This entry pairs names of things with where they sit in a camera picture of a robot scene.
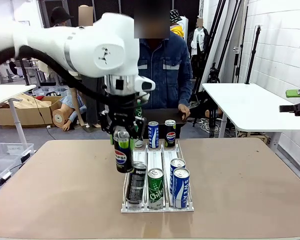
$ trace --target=checkered hat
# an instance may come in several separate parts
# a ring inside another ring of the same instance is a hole
[[[181,21],[181,17],[179,15],[179,11],[177,9],[170,10],[170,23],[176,23]]]

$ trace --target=cardboard box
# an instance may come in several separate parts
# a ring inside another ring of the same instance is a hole
[[[23,127],[38,127],[39,125],[52,125],[52,112],[61,108],[60,99],[62,96],[45,96],[42,101],[50,101],[50,107],[38,108],[16,108],[16,113]],[[0,125],[1,126],[15,126],[15,121],[12,116],[8,104],[0,107]]]

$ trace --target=can organizer tray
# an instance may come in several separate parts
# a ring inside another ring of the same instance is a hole
[[[159,147],[152,149],[148,145],[145,149],[133,150],[133,160],[143,162],[146,164],[146,175],[143,187],[143,196],[139,204],[130,204],[127,202],[126,194],[129,182],[129,173],[125,175],[123,184],[123,196],[122,196],[122,213],[161,213],[161,212],[191,212],[194,211],[192,195],[191,195],[191,174],[188,186],[188,198],[187,206],[182,209],[174,208],[172,201],[172,194],[169,191],[170,187],[170,162],[172,159],[180,158],[185,161],[187,167],[187,161],[184,159],[180,147],[179,141],[175,142],[174,148],[165,148],[162,140],[159,141]],[[163,171],[163,208],[155,210],[149,207],[149,191],[148,191],[148,171],[153,168],[158,168]]]

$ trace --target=robotic arm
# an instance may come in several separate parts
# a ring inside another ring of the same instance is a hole
[[[50,66],[68,85],[108,105],[101,113],[101,128],[109,134],[124,127],[133,139],[140,138],[145,119],[135,117],[136,99],[144,104],[156,84],[139,76],[139,40],[134,20],[105,13],[93,26],[31,28],[14,22],[0,26],[0,64],[10,58],[36,58]],[[104,77],[107,96],[93,92],[70,72],[91,78]]]

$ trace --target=pepsi logo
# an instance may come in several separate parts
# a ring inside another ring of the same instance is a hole
[[[174,141],[176,138],[176,133],[175,132],[169,132],[167,135],[166,135],[166,139],[168,141]]]
[[[127,155],[125,155],[122,151],[114,150],[115,160],[117,164],[124,164],[127,161]]]

